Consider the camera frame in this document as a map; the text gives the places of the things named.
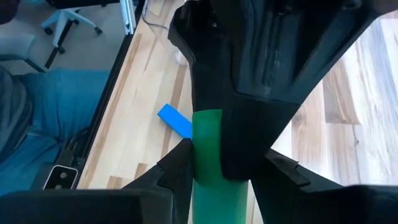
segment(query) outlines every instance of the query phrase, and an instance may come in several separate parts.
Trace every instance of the person's leg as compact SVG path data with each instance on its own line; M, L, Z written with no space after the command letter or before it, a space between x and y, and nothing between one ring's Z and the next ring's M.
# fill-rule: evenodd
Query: person's leg
M28 135L0 164L0 195L30 189L43 163L54 162L61 145L90 125L108 76L109 72L61 69L16 76L33 104L30 133L43 136Z
M108 77L108 71L66 69L19 76L34 96L32 129L70 140L90 125Z
M39 169L53 162L60 145L51 138L27 136L15 152L0 164L0 195L29 190Z

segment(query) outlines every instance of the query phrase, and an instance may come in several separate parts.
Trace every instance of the green cylinder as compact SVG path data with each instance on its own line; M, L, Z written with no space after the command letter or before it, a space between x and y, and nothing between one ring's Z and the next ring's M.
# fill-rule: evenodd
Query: green cylinder
M227 180L221 172L221 115L221 110L193 114L194 224L244 224L246 221L248 182Z

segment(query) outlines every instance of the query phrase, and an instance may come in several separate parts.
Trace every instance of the cable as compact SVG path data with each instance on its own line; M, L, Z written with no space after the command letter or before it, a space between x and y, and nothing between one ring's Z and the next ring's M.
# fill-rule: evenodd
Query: cable
M141 18L148 26L158 27L158 28L165 29L165 30L169 31L169 28L167 28L166 26L163 26L163 25L160 25L160 24L153 24L151 22L148 22L145 19L145 15L147 14L147 10L148 10L148 0L145 0L144 10L142 10Z

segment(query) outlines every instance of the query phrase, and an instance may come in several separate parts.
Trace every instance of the wooden floor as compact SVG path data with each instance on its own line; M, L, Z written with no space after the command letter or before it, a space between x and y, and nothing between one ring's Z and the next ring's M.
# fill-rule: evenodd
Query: wooden floor
M156 1L148 21L168 25L182 4ZM313 90L273 149L343 185L398 185L398 16L375 21ZM167 31L140 22L79 188L118 189L181 138L157 112L192 115L190 74ZM247 223L262 223L252 190Z

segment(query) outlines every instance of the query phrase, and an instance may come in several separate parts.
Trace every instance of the blue rectangular block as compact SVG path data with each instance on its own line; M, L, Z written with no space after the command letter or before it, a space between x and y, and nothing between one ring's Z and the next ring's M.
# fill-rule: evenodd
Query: blue rectangular block
M191 122L169 104L164 105L157 115L181 137L192 138Z

